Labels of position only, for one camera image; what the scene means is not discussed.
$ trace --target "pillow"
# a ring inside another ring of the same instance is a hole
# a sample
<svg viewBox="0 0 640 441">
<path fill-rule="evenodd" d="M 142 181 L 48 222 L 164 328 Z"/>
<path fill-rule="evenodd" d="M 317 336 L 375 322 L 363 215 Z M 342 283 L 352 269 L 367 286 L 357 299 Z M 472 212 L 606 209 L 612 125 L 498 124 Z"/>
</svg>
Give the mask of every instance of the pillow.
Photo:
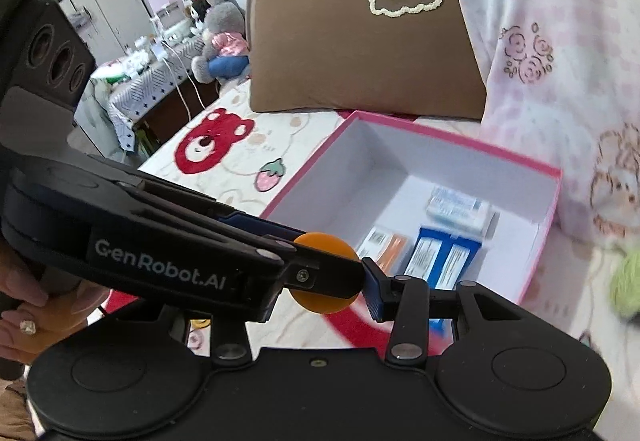
<svg viewBox="0 0 640 441">
<path fill-rule="evenodd" d="M 486 89 L 458 0 L 371 1 L 256 0 L 252 110 L 481 119 Z"/>
<path fill-rule="evenodd" d="M 460 3 L 487 85 L 480 137 L 564 171 L 565 233 L 638 247 L 640 0 Z"/>
</svg>

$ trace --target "red bear print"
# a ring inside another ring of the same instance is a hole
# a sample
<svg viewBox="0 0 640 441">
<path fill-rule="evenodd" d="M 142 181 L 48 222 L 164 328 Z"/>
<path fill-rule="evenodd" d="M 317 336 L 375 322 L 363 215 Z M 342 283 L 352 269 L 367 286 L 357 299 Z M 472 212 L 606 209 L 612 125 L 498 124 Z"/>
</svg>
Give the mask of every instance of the red bear print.
<svg viewBox="0 0 640 441">
<path fill-rule="evenodd" d="M 238 114 L 217 108 L 180 142 L 175 164 L 183 174 L 206 172 L 222 161 L 231 145 L 247 137 L 254 125 L 252 119 L 240 119 Z"/>
</svg>

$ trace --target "pink box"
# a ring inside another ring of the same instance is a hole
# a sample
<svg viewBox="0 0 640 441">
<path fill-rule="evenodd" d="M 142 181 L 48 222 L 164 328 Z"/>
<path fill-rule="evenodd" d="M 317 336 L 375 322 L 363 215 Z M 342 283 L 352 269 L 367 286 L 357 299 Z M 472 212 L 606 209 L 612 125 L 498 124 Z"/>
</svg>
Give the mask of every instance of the pink box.
<svg viewBox="0 0 640 441">
<path fill-rule="evenodd" d="M 402 119 L 354 112 L 262 214 L 354 249 L 373 225 L 417 238 L 435 185 L 489 201 L 492 230 L 463 278 L 520 303 L 556 211 L 554 167 Z"/>
</svg>

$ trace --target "gray plush toy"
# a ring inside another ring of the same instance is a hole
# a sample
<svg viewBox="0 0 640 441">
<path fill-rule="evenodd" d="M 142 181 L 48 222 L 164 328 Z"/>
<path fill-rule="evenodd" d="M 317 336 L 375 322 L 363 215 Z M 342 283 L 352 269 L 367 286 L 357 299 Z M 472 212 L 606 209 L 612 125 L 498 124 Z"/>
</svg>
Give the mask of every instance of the gray plush toy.
<svg viewBox="0 0 640 441">
<path fill-rule="evenodd" d="M 215 78 L 235 78 L 249 65 L 244 17 L 238 6 L 225 0 L 206 1 L 211 8 L 204 19 L 204 49 L 191 62 L 193 76 L 201 84 L 209 84 Z"/>
</svg>

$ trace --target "brown sleeve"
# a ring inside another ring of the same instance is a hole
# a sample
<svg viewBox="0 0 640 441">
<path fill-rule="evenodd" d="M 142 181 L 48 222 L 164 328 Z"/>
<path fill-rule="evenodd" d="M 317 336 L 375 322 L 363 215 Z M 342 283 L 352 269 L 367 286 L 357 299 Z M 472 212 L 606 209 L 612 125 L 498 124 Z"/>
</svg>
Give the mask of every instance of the brown sleeve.
<svg viewBox="0 0 640 441">
<path fill-rule="evenodd" d="M 0 441 L 36 439 L 26 394 L 24 381 L 16 381 L 0 394 Z"/>
</svg>

